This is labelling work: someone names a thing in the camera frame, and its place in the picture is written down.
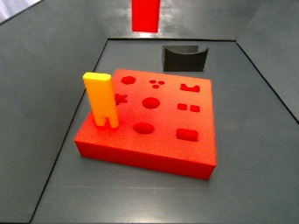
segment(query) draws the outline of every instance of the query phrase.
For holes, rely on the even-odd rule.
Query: gray wall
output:
[[[111,39],[236,40],[265,0],[161,0],[157,33],[132,32],[130,0],[98,0],[97,17]]]
[[[299,120],[299,2],[268,0],[237,43]]]
[[[0,222],[26,222],[106,38],[94,2],[50,0],[0,26]]]

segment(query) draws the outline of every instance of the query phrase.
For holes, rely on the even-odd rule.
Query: shape-shaped hole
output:
[[[200,112],[201,108],[196,105],[190,105],[190,112]]]
[[[177,103],[177,109],[178,110],[186,110],[186,104]]]
[[[114,99],[115,99],[115,105],[118,105],[121,102],[126,103],[126,94],[123,94],[123,95],[115,94]]]
[[[198,142],[198,132],[192,129],[177,129],[176,138],[190,142]]]
[[[121,79],[121,82],[122,82],[125,85],[134,84],[134,82],[136,82],[136,78],[134,78],[133,76],[125,76],[125,77]]]
[[[156,109],[160,106],[160,101],[153,97],[148,97],[142,100],[142,105],[146,109]]]
[[[154,126],[150,123],[140,122],[134,124],[133,130],[138,134],[148,135],[154,132]]]
[[[180,90],[198,93],[200,92],[200,86],[186,87],[185,84],[181,84]]]

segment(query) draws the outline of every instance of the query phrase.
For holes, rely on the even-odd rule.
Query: red foam block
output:
[[[133,32],[157,32],[160,0],[132,0]]]
[[[79,155],[209,179],[217,163],[210,81],[117,70],[113,85],[119,125],[95,126],[90,113],[74,138]]]

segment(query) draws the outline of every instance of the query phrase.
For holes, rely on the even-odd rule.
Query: red shape sorter block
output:
[[[209,179],[217,163],[210,81],[122,69],[111,79],[119,125],[98,127],[89,113],[74,138],[79,155]]]

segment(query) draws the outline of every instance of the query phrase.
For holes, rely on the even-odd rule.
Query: yellow block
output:
[[[97,126],[103,126],[107,119],[109,126],[115,128],[118,126],[117,106],[110,75],[106,73],[85,73],[82,80]]]

